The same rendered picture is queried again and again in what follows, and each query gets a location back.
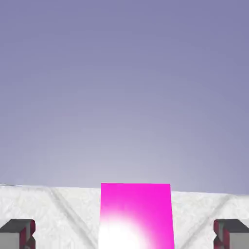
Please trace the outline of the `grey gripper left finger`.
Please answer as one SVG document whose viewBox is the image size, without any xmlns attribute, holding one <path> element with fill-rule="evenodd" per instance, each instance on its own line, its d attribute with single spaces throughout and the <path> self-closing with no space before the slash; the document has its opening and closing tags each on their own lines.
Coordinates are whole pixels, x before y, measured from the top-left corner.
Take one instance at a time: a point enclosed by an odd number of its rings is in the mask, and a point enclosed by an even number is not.
<svg viewBox="0 0 249 249">
<path fill-rule="evenodd" d="M 10 219 L 0 228 L 0 249 L 36 249 L 33 219 Z"/>
</svg>

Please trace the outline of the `large magenta box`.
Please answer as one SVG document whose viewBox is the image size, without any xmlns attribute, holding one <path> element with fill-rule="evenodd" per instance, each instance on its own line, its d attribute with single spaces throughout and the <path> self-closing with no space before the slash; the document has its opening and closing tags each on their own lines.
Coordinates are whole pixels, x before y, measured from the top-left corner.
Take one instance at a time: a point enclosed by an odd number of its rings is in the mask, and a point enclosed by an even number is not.
<svg viewBox="0 0 249 249">
<path fill-rule="evenodd" d="M 171 186 L 102 183 L 98 249 L 175 249 Z"/>
</svg>

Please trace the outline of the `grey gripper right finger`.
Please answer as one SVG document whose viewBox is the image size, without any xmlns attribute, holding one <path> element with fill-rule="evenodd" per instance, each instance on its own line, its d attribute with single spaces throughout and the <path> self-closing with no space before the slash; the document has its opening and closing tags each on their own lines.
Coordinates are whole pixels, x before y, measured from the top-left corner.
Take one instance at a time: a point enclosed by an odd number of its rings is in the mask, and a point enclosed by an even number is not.
<svg viewBox="0 0 249 249">
<path fill-rule="evenodd" d="M 249 249 L 249 227 L 239 219 L 216 219 L 213 249 Z"/>
</svg>

